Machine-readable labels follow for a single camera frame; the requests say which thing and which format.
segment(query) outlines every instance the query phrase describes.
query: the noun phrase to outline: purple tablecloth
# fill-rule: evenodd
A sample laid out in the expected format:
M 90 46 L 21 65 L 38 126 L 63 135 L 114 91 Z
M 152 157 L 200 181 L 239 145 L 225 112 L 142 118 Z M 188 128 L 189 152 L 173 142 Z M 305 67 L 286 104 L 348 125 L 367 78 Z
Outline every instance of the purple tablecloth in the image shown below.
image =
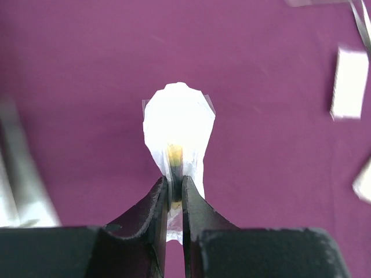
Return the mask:
M 371 206 L 351 184 L 371 155 L 371 87 L 361 121 L 328 113 L 338 45 L 362 49 L 348 5 L 3 0 L 0 13 L 1 91 L 64 225 L 105 224 L 147 193 L 160 172 L 141 100 L 182 81 L 216 109 L 210 204 L 241 227 L 325 228 L 370 277 Z M 166 276 L 183 270 L 172 242 Z

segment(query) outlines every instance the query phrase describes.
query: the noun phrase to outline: purple surface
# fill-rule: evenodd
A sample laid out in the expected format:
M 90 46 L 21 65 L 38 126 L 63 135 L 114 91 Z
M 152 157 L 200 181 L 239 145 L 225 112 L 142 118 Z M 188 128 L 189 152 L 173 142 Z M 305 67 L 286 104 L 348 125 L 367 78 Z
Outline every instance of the purple surface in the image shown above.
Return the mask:
M 105 224 L 147 193 L 159 170 L 141 100 L 182 81 L 216 109 L 206 199 L 243 227 L 325 228 L 353 277 L 370 276 L 371 206 L 351 183 L 371 154 L 371 87 L 362 121 L 328 113 L 338 45 L 362 49 L 348 5 L 3 0 L 0 13 L 1 90 L 64 225 Z M 176 244 L 166 277 L 184 277 Z

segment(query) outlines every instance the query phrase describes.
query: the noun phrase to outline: white rectangular object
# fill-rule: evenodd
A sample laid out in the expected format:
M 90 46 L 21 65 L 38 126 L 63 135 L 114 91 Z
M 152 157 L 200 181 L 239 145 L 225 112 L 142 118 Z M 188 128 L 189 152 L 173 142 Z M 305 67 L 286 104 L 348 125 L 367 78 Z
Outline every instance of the white rectangular object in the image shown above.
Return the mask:
M 339 48 L 331 116 L 333 119 L 360 119 L 369 70 L 364 51 Z

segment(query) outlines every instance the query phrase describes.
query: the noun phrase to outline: purple table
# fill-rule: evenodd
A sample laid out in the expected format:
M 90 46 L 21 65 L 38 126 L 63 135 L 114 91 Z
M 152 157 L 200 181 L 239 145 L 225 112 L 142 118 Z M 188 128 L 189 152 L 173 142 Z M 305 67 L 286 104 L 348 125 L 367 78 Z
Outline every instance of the purple table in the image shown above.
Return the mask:
M 338 45 L 362 49 L 348 5 L 3 0 L 0 12 L 1 91 L 64 225 L 105 224 L 147 193 L 160 173 L 141 100 L 182 81 L 217 112 L 206 199 L 242 227 L 325 228 L 353 277 L 370 277 L 371 206 L 351 188 L 371 154 L 370 86 L 362 121 L 328 113 Z M 166 276 L 183 269 L 171 242 Z

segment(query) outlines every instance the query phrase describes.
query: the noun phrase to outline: white eraser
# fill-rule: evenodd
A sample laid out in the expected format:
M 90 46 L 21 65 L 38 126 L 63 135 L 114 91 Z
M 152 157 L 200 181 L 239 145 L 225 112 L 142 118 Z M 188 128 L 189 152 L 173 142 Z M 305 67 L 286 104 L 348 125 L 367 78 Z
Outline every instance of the white eraser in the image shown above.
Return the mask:
M 331 106 L 333 119 L 360 119 L 369 59 L 366 52 L 339 48 Z

